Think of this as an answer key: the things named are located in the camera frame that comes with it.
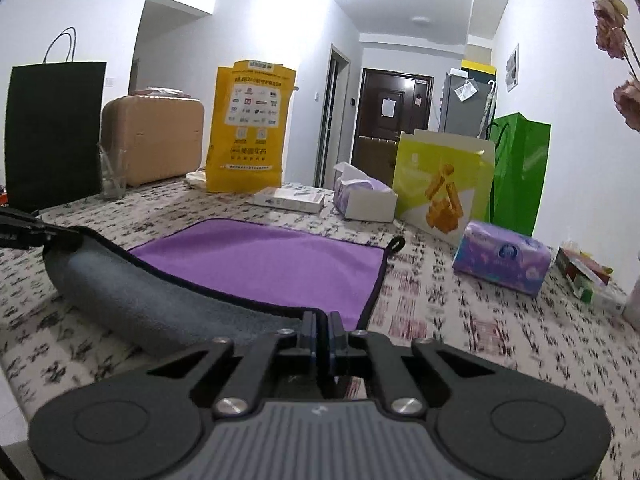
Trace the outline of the purple and grey towel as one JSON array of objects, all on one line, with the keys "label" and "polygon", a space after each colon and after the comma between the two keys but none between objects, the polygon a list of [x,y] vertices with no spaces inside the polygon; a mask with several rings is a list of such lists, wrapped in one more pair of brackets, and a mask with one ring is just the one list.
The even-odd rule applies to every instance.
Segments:
[{"label": "purple and grey towel", "polygon": [[312,314],[363,328],[380,296],[388,259],[405,245],[361,245],[231,219],[209,219],[126,250],[88,228],[44,244],[48,278],[94,322],[150,356],[169,356],[227,336],[250,344]]}]

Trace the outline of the clear drinking glass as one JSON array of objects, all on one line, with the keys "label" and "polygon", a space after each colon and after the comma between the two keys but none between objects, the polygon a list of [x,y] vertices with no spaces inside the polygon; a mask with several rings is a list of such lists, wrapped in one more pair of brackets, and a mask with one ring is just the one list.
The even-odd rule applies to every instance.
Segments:
[{"label": "clear drinking glass", "polygon": [[99,145],[102,196],[120,200],[126,194],[126,152],[119,148],[107,151]]}]

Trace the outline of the black paper shopping bag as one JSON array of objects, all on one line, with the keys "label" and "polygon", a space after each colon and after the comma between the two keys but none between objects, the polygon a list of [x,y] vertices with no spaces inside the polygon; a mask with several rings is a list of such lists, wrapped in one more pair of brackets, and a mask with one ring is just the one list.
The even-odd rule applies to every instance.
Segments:
[{"label": "black paper shopping bag", "polygon": [[4,162],[8,205],[29,212],[101,191],[100,125],[106,64],[75,60],[73,26],[66,58],[12,68],[6,98]]}]

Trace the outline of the tan hard suitcase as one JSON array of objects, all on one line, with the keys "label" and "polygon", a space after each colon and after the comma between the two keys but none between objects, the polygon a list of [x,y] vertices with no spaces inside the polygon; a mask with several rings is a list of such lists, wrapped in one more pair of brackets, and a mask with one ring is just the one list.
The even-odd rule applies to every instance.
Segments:
[{"label": "tan hard suitcase", "polygon": [[133,188],[201,166],[204,106],[194,99],[122,96],[102,112],[101,146]]}]

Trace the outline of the red and green boxes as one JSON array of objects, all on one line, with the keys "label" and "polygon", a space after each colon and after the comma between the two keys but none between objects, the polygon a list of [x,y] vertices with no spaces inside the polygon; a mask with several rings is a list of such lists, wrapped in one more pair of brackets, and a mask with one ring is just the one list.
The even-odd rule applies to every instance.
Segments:
[{"label": "red and green boxes", "polygon": [[578,300],[615,315],[624,313],[625,296],[614,287],[611,275],[599,263],[561,247],[556,253],[555,265]]}]

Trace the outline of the purple tissue pack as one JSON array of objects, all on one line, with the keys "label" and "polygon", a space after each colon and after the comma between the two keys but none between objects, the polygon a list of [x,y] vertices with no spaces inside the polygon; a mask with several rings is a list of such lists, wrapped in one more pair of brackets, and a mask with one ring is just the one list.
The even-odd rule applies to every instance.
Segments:
[{"label": "purple tissue pack", "polygon": [[536,297],[550,268],[551,250],[538,240],[490,223],[465,227],[452,268]]}]

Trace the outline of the lime green snack bag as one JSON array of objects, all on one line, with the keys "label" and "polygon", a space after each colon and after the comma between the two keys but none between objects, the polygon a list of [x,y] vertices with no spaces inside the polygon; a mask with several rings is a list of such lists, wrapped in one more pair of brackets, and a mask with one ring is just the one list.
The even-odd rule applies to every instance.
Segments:
[{"label": "lime green snack bag", "polygon": [[393,177],[396,218],[457,246],[484,218],[495,171],[495,143],[416,130],[400,136]]}]

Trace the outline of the yellow paper delivery bag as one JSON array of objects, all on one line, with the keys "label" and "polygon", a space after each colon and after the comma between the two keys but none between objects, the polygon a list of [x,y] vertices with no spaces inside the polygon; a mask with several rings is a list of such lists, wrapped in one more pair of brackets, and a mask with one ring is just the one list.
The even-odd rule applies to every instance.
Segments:
[{"label": "yellow paper delivery bag", "polygon": [[254,193],[282,183],[296,71],[245,60],[217,70],[205,163],[209,193]]}]

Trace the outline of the flat white box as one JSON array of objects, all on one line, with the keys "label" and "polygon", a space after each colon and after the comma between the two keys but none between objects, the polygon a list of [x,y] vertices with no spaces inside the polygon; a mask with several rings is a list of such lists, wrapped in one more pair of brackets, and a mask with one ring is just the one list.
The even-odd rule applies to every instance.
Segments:
[{"label": "flat white box", "polygon": [[255,206],[318,214],[324,204],[324,194],[318,188],[264,188],[248,202]]}]

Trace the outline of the open white tissue box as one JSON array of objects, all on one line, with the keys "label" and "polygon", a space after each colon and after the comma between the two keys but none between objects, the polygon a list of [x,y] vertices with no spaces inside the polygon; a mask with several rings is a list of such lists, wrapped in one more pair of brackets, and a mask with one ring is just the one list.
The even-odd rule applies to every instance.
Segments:
[{"label": "open white tissue box", "polygon": [[395,218],[397,194],[383,182],[348,162],[335,167],[333,203],[346,220],[390,223]]}]

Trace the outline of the green glossy gift bag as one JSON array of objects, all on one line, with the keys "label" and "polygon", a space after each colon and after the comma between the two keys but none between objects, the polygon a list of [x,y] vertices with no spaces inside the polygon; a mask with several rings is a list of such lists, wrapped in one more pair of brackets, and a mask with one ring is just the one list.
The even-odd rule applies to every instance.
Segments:
[{"label": "green glossy gift bag", "polygon": [[494,180],[486,220],[532,236],[546,176],[551,126],[520,113],[496,118],[489,127],[495,143]]}]

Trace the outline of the grey refrigerator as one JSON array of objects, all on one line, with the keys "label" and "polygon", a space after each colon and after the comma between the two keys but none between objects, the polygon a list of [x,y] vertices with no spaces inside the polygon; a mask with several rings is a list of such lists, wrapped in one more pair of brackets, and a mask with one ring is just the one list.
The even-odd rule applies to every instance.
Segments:
[{"label": "grey refrigerator", "polygon": [[496,76],[478,70],[452,70],[445,76],[438,131],[459,136],[480,135]]}]

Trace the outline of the dark brown entrance door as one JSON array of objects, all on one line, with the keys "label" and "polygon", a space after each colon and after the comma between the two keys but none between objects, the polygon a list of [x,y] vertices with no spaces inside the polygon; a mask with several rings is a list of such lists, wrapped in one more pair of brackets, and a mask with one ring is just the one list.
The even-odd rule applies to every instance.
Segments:
[{"label": "dark brown entrance door", "polygon": [[433,78],[390,70],[363,70],[352,166],[386,185],[393,184],[403,133],[426,129]]}]

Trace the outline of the yellow box on refrigerator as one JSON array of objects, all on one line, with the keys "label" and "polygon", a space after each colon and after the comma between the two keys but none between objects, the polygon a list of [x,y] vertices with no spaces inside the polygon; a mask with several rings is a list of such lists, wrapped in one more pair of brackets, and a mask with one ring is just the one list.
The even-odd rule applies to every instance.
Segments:
[{"label": "yellow box on refrigerator", "polygon": [[474,79],[482,84],[488,84],[489,81],[495,81],[497,78],[497,69],[491,65],[462,60],[460,68],[468,74],[466,78]]}]

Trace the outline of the ceiling lamp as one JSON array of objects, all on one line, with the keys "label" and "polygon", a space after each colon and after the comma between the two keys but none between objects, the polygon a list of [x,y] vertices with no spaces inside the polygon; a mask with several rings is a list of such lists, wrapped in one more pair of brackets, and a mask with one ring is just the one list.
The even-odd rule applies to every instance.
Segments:
[{"label": "ceiling lamp", "polygon": [[418,26],[428,26],[432,24],[432,20],[426,16],[414,16],[411,21]]}]

